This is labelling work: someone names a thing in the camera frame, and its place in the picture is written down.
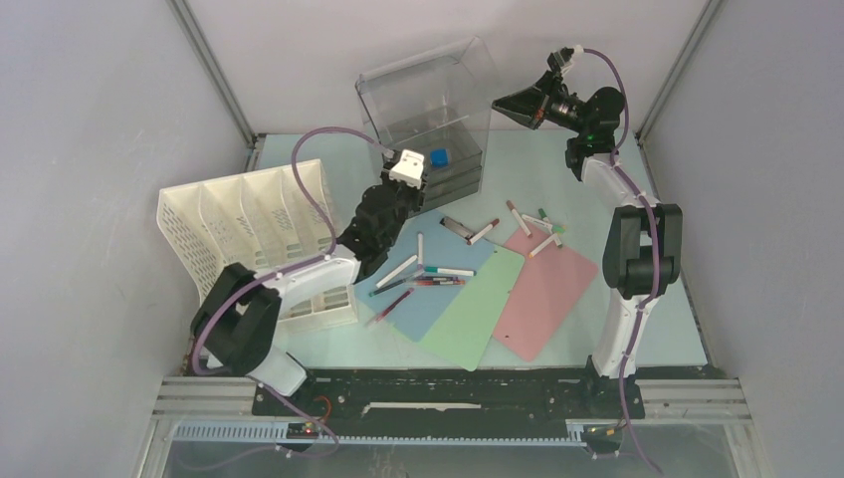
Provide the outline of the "blue eraser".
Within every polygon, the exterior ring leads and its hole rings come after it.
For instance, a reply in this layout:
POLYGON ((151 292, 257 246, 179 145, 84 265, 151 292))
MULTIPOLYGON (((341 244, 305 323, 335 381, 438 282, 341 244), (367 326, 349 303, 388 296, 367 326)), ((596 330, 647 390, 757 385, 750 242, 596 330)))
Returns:
POLYGON ((429 154, 431 165, 435 168, 446 167, 450 163, 446 148, 433 149, 429 154))

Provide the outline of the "clear plastic drawer box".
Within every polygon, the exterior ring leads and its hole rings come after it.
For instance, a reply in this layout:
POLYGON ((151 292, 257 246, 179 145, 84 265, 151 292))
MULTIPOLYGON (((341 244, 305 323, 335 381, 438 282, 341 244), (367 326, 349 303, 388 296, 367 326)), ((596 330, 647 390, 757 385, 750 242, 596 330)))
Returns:
POLYGON ((470 37, 359 75, 355 91, 367 133, 389 148, 425 156, 422 211, 479 192, 485 172, 493 94, 500 83, 485 42, 470 37), (431 165, 433 149, 450 163, 431 165))

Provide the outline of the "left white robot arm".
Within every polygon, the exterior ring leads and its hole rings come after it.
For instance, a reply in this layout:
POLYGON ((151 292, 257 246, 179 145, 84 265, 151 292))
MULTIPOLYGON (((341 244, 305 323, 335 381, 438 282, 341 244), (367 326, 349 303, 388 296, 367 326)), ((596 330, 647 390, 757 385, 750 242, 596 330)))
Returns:
POLYGON ((278 321, 292 307, 323 292, 346 288, 373 275, 386 261, 408 217, 424 199, 425 175, 382 170, 367 188, 349 225, 328 251, 266 273, 241 263, 223 269, 191 323, 191 369, 210 375, 201 352, 219 364, 215 371, 248 377, 276 392, 290 414, 303 414, 315 401, 308 371, 274 341, 278 321))

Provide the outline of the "purple cap marker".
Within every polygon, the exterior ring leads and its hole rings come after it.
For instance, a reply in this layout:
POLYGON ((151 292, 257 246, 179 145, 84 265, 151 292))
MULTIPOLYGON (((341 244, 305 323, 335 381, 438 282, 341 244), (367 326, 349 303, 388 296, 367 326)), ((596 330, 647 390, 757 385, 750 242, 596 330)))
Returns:
POLYGON ((417 233, 417 269, 422 270, 424 269, 424 234, 422 232, 417 233))

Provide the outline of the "plain white marker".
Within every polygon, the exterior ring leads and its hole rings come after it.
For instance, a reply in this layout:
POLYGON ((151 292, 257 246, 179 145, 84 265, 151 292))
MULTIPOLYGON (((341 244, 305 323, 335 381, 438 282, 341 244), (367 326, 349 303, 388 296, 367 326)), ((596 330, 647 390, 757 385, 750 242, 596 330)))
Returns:
POLYGON ((392 280, 394 280, 400 273, 402 273, 408 267, 415 265, 418 260, 418 255, 413 254, 400 263, 398 266, 390 270, 384 277, 382 277, 379 281, 375 283, 375 288, 381 288, 387 284, 389 284, 392 280))

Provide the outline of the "blue clipboard sheet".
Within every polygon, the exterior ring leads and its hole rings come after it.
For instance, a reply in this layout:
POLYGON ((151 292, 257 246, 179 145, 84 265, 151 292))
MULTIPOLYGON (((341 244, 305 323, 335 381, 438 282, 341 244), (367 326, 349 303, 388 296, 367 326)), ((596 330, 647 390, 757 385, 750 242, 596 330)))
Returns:
POLYGON ((438 274, 419 269, 418 265, 479 273, 492 257, 492 242, 482 239, 474 245, 468 244, 441 224, 444 217, 433 210, 406 222, 388 251, 386 262, 371 277, 354 286, 358 305, 369 309, 362 314, 365 322, 411 290, 385 321, 408 340, 421 341, 471 279, 454 273, 441 274, 442 284, 435 286, 433 281, 438 274))

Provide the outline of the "teal cap marker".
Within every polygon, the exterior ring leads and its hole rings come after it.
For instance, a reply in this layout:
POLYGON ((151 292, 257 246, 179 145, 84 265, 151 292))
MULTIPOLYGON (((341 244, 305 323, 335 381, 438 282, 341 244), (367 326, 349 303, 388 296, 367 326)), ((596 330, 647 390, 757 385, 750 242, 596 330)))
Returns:
POLYGON ((455 269, 455 268, 446 268, 446 267, 433 267, 433 266, 425 266, 423 270, 427 273, 431 274, 442 274, 442 275, 450 275, 450 276, 460 276, 460 277, 474 277, 477 275, 477 272, 474 270, 469 269, 455 269))

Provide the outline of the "metal clipboard clip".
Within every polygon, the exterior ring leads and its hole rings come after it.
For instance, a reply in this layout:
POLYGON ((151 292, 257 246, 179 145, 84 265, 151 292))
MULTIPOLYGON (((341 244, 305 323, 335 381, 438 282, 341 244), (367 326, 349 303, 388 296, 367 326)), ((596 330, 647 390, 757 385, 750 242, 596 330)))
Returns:
POLYGON ((473 231, 469 230, 462 223, 460 223, 460 222, 458 222, 458 221, 456 221, 456 220, 454 220, 454 219, 452 219, 448 216, 444 216, 440 220, 440 224, 442 226, 444 226, 446 229, 455 233, 456 235, 458 235, 459 237, 461 237, 463 240, 465 240, 467 242, 469 242, 470 239, 474 236, 473 231))

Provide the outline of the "dark red cap marker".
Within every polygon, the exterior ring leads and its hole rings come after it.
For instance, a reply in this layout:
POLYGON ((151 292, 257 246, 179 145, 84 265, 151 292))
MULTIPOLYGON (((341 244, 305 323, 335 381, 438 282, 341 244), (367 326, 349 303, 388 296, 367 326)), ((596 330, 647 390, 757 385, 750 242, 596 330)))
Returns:
POLYGON ((482 238, 484 238, 489 232, 491 232, 498 224, 500 223, 499 218, 493 219, 491 222, 486 224, 482 229, 473 233, 467 239, 468 245, 475 245, 478 243, 482 238))

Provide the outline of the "orange red pen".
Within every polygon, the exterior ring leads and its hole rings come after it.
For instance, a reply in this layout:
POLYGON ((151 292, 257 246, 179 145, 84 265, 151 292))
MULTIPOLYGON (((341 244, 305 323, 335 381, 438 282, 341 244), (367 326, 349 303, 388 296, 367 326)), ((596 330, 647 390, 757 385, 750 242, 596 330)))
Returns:
POLYGON ((439 287, 439 286, 463 286, 466 284, 464 280, 454 280, 448 278, 436 278, 435 280, 415 280, 410 281, 413 286, 420 287, 439 287))

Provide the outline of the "white plastic file rack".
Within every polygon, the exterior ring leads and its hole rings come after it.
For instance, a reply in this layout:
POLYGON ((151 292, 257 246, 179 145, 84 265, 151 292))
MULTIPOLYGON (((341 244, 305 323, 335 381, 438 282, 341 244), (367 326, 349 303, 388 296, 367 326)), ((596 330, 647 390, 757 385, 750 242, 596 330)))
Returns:
POLYGON ((260 273, 326 248, 339 219, 319 159, 163 188, 157 225, 205 299, 225 266, 260 273))

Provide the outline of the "light green cap marker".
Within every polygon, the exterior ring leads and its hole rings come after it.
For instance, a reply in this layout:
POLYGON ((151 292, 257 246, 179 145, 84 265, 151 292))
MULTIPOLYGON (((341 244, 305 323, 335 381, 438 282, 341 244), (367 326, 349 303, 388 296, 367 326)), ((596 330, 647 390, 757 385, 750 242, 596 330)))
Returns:
POLYGON ((554 225, 552 223, 549 223, 549 222, 544 221, 544 220, 539 219, 539 218, 529 216, 527 214, 522 214, 522 218, 524 219, 525 222, 533 224, 534 226, 537 226, 539 228, 543 228, 546 231, 548 231, 549 233, 563 234, 565 232, 565 229, 562 226, 554 225))

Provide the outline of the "orange cap marker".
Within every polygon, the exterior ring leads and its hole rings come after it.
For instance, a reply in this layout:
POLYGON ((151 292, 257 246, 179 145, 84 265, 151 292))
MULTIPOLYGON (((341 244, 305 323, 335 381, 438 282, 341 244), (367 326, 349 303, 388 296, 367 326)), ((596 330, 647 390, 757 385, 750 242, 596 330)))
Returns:
POLYGON ((555 246, 558 246, 558 245, 560 244, 560 239, 559 239, 559 236, 558 236, 557 234, 551 234, 551 235, 547 236, 547 237, 546 237, 546 238, 545 238, 542 242, 540 242, 538 245, 536 245, 536 246, 535 246, 535 247, 534 247, 534 248, 533 248, 533 249, 532 249, 532 250, 528 253, 528 256, 529 256, 530 258, 535 257, 535 256, 536 256, 538 253, 540 253, 540 252, 541 252, 544 248, 546 248, 548 245, 551 245, 551 244, 553 244, 553 245, 555 245, 555 246))

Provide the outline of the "green clipboard sheet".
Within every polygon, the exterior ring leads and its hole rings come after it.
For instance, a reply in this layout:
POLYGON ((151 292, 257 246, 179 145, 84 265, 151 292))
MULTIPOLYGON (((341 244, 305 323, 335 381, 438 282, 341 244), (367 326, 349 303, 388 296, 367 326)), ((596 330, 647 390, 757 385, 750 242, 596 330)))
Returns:
POLYGON ((463 286, 421 287, 392 321, 395 333, 468 371, 477 369, 525 257, 495 245, 463 286))

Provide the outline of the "pink clipboard sheet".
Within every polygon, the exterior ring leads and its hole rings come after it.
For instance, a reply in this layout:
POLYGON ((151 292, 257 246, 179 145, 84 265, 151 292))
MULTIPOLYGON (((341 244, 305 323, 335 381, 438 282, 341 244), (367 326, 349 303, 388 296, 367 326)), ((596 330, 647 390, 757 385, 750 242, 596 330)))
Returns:
POLYGON ((493 337, 524 361, 535 360, 598 274, 598 266, 575 250, 550 243, 535 256, 531 251, 548 238, 534 225, 530 236, 515 232, 504 247, 525 257, 510 290, 493 337))

